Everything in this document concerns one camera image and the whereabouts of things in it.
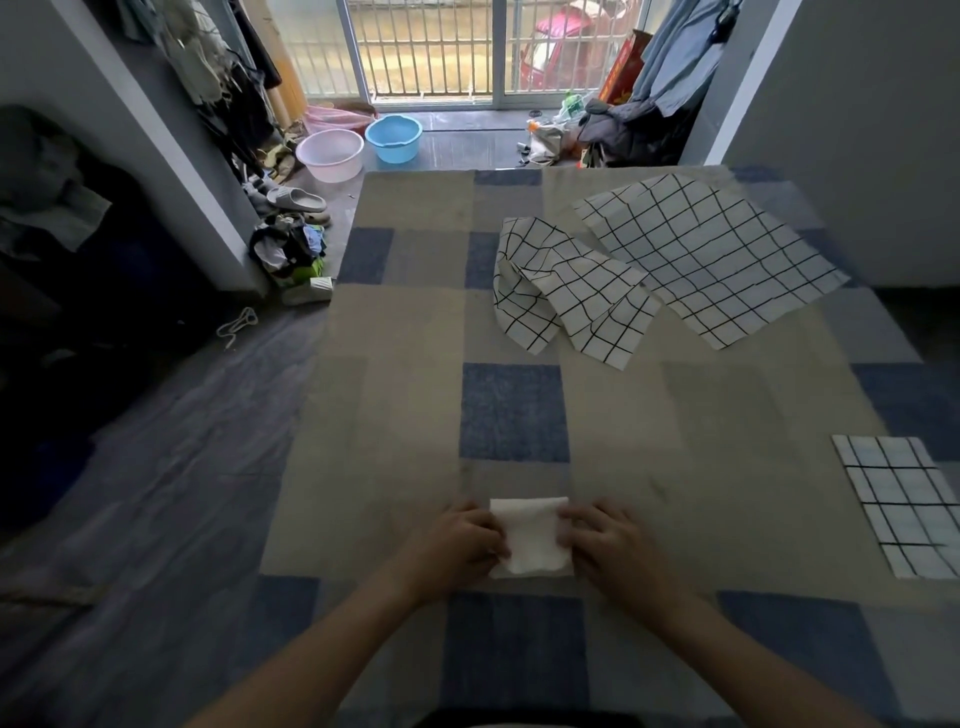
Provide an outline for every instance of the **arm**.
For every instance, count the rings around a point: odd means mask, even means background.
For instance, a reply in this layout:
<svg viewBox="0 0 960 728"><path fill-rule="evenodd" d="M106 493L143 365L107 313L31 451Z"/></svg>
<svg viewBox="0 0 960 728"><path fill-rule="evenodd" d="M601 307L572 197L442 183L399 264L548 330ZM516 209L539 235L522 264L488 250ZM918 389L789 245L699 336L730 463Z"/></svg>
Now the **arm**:
<svg viewBox="0 0 960 728"><path fill-rule="evenodd" d="M444 512L325 619L280 650L185 728L295 728L329 720L373 653L422 603L508 556L489 511Z"/></svg>
<svg viewBox="0 0 960 728"><path fill-rule="evenodd" d="M626 511L601 500L565 508L561 516L579 522L561 537L573 546L577 571L700 673L748 725L878 728L847 698L741 632L685 588Z"/></svg>

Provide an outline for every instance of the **cable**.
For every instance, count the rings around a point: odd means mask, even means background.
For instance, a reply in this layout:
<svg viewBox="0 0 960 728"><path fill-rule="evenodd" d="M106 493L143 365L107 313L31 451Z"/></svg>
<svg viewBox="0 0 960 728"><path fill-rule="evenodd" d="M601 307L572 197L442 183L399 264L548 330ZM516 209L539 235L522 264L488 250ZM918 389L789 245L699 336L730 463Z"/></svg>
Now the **cable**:
<svg viewBox="0 0 960 728"><path fill-rule="evenodd" d="M227 321L222 326L217 327L217 336L222 339L229 338L227 345L224 347L224 351L233 346L233 342L237 340L237 331L245 326L256 326L259 323L260 320L256 318L256 311L247 306L240 311L240 315L233 321Z"/></svg>

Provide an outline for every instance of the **cardboard box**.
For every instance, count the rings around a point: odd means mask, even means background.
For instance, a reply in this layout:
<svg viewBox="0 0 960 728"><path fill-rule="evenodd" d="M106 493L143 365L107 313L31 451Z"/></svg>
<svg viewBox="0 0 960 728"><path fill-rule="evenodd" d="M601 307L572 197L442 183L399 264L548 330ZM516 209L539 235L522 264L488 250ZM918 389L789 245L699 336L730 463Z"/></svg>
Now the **cardboard box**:
<svg viewBox="0 0 960 728"><path fill-rule="evenodd" d="M643 59L640 55L653 39L649 33L634 31L634 34L623 41L620 52L616 54L613 68L607 74L607 80L600 88L597 98L612 106L623 104L630 99L634 92L636 77L643 68Z"/></svg>

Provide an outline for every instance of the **plastic basin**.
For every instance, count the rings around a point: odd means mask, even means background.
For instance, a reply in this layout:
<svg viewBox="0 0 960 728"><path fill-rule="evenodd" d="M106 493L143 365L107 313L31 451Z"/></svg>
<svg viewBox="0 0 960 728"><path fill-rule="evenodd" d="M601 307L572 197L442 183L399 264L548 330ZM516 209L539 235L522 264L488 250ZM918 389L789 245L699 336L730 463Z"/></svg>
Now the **plastic basin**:
<svg viewBox="0 0 960 728"><path fill-rule="evenodd" d="M367 141L388 164L402 164L414 158L420 150L421 134L423 126L417 119L398 113L377 119L367 127Z"/></svg>
<svg viewBox="0 0 960 728"><path fill-rule="evenodd" d="M321 182L345 182L363 169L363 137L349 129L312 133L297 147L297 159Z"/></svg>

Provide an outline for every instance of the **table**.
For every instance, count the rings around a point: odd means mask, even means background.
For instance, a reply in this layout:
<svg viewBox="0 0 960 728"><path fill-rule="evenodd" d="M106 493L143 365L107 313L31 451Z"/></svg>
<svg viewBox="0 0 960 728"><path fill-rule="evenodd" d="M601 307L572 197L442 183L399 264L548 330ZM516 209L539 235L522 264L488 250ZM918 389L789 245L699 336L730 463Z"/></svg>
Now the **table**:
<svg viewBox="0 0 960 728"><path fill-rule="evenodd" d="M572 202L668 171L742 191L854 280L720 352L664 307L624 372L562 333L536 357L508 339L491 291L503 218L539 215L589 241ZM264 551L248 667L451 499L609 496L779 654L877 716L958 719L960 590L893 577L835 433L917 435L960 474L954 402L771 170L369 174ZM338 720L407 725L438 706L731 715L573 579L485 583L421 610Z"/></svg>

